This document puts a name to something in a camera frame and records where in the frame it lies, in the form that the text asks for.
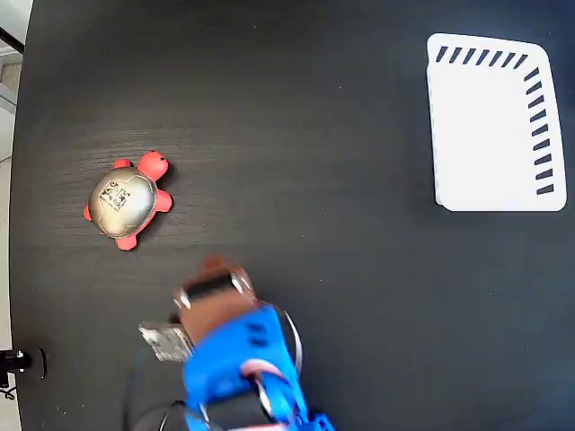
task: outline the turtle shell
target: turtle shell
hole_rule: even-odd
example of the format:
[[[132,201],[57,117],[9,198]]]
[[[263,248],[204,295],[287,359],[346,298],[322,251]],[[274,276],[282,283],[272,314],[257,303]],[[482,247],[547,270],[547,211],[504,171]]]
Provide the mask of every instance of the turtle shell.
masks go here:
[[[138,169],[114,169],[93,189],[88,201],[90,216],[100,232],[125,238],[150,219],[157,194],[155,183]]]

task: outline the white wall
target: white wall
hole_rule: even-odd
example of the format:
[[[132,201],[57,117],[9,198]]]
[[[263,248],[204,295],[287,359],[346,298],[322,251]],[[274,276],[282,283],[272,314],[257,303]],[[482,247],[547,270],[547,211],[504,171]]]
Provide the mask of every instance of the white wall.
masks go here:
[[[0,0],[0,27],[24,43],[31,9],[32,0]]]
[[[15,116],[0,108],[0,160],[12,155]]]
[[[8,209],[10,202],[10,167],[12,159],[0,162],[0,350],[12,348],[10,331],[10,298],[8,296]],[[8,374],[10,387],[15,386],[13,374]],[[0,395],[0,431],[21,431],[16,402]]]

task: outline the brown object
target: brown object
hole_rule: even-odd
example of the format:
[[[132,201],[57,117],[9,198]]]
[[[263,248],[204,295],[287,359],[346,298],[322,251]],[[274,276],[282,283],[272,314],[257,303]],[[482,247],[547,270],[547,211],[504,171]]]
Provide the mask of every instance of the brown object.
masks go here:
[[[175,291],[174,300],[192,345],[260,306],[243,268],[227,263],[221,256],[207,258],[202,272]]]

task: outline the turtle leg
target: turtle leg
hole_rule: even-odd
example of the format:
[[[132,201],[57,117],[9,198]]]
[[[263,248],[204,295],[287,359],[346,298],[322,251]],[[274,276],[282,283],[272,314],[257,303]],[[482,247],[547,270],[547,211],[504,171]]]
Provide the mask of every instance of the turtle leg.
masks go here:
[[[114,162],[114,169],[118,168],[129,168],[132,165],[132,162],[128,159],[118,159]]]
[[[118,238],[116,245],[120,250],[128,251],[136,247],[137,241],[135,235],[127,236],[126,238]]]
[[[163,190],[158,190],[158,200],[157,204],[155,205],[156,211],[167,213],[168,211],[170,211],[171,207],[172,207],[172,196],[170,196],[170,193]]]

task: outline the floor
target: floor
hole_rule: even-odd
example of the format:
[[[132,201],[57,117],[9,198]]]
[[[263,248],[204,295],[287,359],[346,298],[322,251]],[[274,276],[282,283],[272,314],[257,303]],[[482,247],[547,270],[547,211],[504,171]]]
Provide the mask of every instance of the floor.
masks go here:
[[[0,67],[0,82],[18,92],[21,63]],[[12,348],[10,298],[8,292],[8,216],[12,158],[0,162],[0,350]],[[13,375],[11,387],[15,385]],[[18,400],[0,396],[0,431],[20,431]]]

